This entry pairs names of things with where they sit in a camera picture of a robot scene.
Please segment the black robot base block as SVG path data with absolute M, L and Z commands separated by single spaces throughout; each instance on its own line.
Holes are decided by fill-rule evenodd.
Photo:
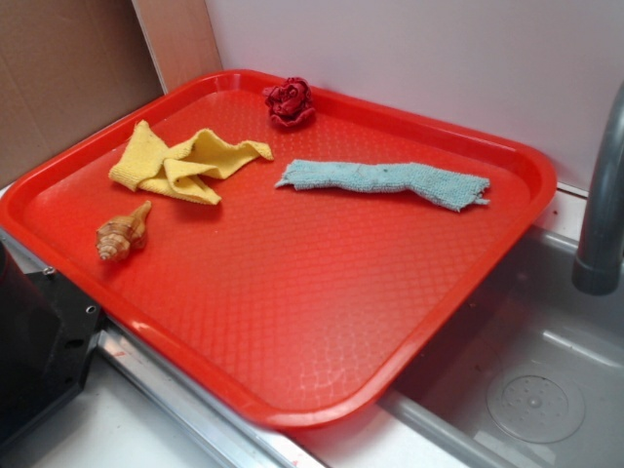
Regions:
M 79 395 L 104 320 L 56 270 L 25 273 L 1 248 L 1 450 Z

